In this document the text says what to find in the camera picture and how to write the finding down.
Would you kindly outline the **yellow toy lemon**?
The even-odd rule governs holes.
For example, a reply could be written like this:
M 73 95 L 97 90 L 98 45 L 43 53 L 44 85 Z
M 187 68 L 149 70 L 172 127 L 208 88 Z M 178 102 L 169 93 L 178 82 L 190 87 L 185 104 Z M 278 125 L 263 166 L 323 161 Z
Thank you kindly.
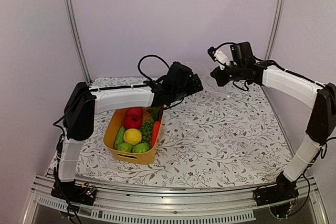
M 138 129 L 128 129 L 123 135 L 124 142 L 137 145 L 142 141 L 142 133 Z

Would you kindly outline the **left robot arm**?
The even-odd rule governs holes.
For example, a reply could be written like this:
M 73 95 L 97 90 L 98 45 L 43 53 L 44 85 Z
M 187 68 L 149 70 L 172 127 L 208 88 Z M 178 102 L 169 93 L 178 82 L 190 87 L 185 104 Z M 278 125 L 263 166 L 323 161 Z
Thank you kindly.
M 161 77 L 159 80 L 146 80 L 142 84 L 91 89 L 86 83 L 75 86 L 63 116 L 53 123 L 61 129 L 57 145 L 57 165 L 54 177 L 60 183 L 57 190 L 67 200 L 78 195 L 78 188 L 71 182 L 75 180 L 75 170 L 80 150 L 93 134 L 95 115 L 131 107 L 170 106 L 185 97 L 203 90 L 197 74 L 184 77 Z

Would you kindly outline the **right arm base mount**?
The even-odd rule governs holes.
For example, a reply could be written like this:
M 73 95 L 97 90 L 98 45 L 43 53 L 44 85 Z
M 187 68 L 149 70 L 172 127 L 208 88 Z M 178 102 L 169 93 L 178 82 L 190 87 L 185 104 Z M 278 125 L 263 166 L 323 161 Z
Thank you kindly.
M 276 204 L 270 207 L 270 212 L 279 219 L 289 217 L 298 196 L 296 181 L 288 180 L 283 172 L 277 176 L 275 185 L 259 186 L 253 192 L 257 206 Z

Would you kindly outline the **red toy tomato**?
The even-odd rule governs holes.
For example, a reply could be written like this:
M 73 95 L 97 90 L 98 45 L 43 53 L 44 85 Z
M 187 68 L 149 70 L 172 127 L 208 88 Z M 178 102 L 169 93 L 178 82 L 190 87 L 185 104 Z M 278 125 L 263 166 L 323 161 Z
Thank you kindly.
M 128 129 L 139 129 L 142 125 L 143 110 L 141 107 L 133 107 L 127 110 L 123 126 Z

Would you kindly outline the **clear zip top bag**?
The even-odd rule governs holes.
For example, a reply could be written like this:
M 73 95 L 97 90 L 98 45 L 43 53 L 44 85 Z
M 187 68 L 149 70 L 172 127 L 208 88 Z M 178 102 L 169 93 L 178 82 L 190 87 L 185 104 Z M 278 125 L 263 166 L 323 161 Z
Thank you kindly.
M 224 95 L 227 98 L 231 98 L 231 93 L 237 91 L 231 84 L 227 84 L 223 87 L 217 85 L 215 79 L 210 75 L 210 72 L 214 69 L 213 66 L 188 61 L 184 62 L 184 64 L 190 67 L 194 73 L 198 74 L 205 91 L 216 95 Z

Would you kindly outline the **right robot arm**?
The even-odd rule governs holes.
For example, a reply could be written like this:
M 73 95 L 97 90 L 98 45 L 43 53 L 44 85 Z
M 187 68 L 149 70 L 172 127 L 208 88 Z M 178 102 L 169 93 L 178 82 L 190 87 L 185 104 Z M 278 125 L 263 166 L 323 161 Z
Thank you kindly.
M 234 81 L 254 83 L 282 92 L 311 110 L 302 143 L 290 163 L 278 175 L 277 185 L 271 190 L 271 196 L 276 201 L 284 200 L 291 194 L 291 184 L 313 164 L 335 129 L 335 85 L 309 81 L 304 76 L 281 68 L 272 60 L 248 66 L 222 64 L 210 75 L 219 87 Z

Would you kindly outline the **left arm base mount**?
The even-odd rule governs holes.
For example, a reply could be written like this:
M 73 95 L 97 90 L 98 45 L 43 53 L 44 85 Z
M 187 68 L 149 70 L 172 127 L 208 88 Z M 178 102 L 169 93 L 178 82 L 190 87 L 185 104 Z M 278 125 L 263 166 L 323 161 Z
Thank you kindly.
M 75 180 L 72 182 L 55 181 L 51 195 L 66 202 L 93 206 L 97 195 L 96 186 L 88 183 L 76 185 L 75 182 Z

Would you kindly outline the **yellow plastic basket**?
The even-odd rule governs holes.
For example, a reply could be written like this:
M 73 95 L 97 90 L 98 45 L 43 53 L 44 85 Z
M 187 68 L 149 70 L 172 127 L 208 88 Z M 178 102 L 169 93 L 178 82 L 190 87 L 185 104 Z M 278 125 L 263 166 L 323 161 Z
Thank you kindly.
M 143 110 L 142 123 L 150 118 L 150 114 L 146 111 L 147 109 L 148 108 L 142 108 Z M 160 141 L 160 134 L 161 134 L 160 130 L 162 126 L 162 117 L 164 113 L 163 107 L 161 107 L 160 120 L 159 120 L 161 122 L 161 125 L 157 136 L 156 144 L 154 145 L 153 148 L 151 147 L 149 151 L 141 154 L 133 152 L 131 153 L 120 152 L 114 149 L 114 142 L 116 139 L 116 135 L 120 127 L 123 126 L 123 121 L 126 116 L 127 110 L 128 109 L 120 109 L 114 112 L 103 138 L 104 144 L 110 150 L 111 154 L 114 156 L 115 159 L 142 165 L 151 164 L 155 159 L 158 142 Z

